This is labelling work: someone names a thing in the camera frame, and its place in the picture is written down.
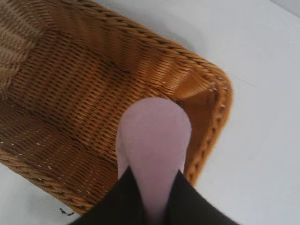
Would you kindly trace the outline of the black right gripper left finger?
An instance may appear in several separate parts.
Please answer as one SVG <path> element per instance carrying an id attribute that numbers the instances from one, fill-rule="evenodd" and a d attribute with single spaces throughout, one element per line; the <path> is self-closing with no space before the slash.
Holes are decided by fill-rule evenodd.
<path id="1" fill-rule="evenodd" d="M 145 225 L 138 185 L 128 167 L 115 186 L 91 210 L 71 225 Z"/>

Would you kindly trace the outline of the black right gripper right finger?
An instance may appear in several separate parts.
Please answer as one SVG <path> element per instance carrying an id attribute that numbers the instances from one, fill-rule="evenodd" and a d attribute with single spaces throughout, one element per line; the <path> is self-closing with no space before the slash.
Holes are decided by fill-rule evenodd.
<path id="1" fill-rule="evenodd" d="M 165 211 L 166 225 L 236 225 L 204 199 L 181 171 L 174 179 Z"/>

